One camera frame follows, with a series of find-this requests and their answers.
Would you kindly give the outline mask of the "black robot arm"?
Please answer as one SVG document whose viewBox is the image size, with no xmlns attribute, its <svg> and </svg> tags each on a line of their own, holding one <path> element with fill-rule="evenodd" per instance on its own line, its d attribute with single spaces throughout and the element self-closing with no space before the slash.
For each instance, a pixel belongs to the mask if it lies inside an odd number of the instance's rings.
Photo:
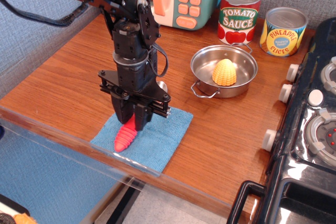
<svg viewBox="0 0 336 224">
<path fill-rule="evenodd" d="M 101 9 L 114 44 L 115 71 L 102 70 L 101 90 L 111 95 L 112 105 L 121 123 L 135 119 L 140 131 L 152 115 L 167 117 L 170 95 L 159 87 L 156 43 L 159 24 L 154 20 L 150 0 L 78 0 Z"/>
</svg>

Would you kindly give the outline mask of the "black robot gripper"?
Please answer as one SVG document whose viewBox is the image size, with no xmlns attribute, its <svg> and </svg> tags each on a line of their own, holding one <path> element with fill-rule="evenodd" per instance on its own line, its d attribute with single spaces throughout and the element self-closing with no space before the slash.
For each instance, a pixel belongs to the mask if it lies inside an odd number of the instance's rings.
<svg viewBox="0 0 336 224">
<path fill-rule="evenodd" d="M 157 49 L 145 51 L 140 59 L 125 59 L 114 53 L 113 59 L 117 64 L 117 70 L 101 70 L 98 76 L 101 78 L 101 91 L 110 94 L 115 89 L 126 91 L 131 94 L 145 94 L 145 89 L 157 83 L 157 77 L 166 74 L 168 63 L 161 74 L 158 74 L 158 52 Z M 151 121 L 152 110 L 143 104 L 134 107 L 131 97 L 111 96 L 112 105 L 117 119 L 126 124 L 135 115 L 135 129 L 143 130 L 145 125 Z"/>
</svg>

